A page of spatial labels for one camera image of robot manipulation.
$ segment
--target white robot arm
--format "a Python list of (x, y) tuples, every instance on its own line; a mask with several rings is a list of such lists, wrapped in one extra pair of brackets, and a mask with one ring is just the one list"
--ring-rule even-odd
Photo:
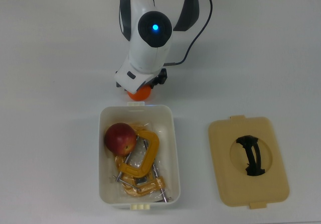
[(198, 0), (120, 0), (119, 23), (129, 53), (115, 74), (117, 86), (136, 93), (164, 73), (173, 31), (188, 30), (198, 17)]

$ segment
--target table surface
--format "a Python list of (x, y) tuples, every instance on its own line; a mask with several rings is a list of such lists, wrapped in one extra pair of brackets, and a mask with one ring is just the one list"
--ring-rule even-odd
[[(179, 61), (204, 24), (175, 33)], [(181, 197), (148, 212), (98, 193), (98, 118), (130, 99), (113, 76), (129, 44), (119, 0), (0, 0), (1, 223), (279, 223), (321, 221), (321, 0), (213, 0), (186, 62), (168, 67), (146, 104), (173, 112)], [(228, 207), (215, 180), (209, 124), (271, 120), (290, 186), (267, 208)]]

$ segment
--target container lid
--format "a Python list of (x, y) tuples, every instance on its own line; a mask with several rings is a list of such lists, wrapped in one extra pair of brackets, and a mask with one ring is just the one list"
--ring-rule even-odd
[(289, 195), (271, 122), (233, 116), (209, 126), (212, 160), (221, 200), (228, 206), (264, 208)]

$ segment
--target red apple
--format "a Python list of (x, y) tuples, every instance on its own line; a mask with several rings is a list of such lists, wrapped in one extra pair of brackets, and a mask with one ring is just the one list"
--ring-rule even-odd
[(130, 125), (116, 123), (107, 129), (104, 141), (112, 153), (126, 156), (135, 148), (136, 134)]

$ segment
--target white plastic container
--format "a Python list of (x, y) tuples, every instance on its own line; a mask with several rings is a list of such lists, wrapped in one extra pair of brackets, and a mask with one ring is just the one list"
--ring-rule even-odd
[[(105, 147), (106, 129), (115, 123), (148, 123), (159, 138), (156, 163), (166, 183), (170, 202), (154, 202), (150, 196), (133, 197), (122, 192), (122, 184), (115, 181), (118, 175), (113, 154)], [(105, 108), (99, 119), (99, 194), (103, 201), (119, 208), (150, 209), (151, 206), (175, 203), (181, 193), (178, 156), (172, 111), (164, 105), (111, 106)]]

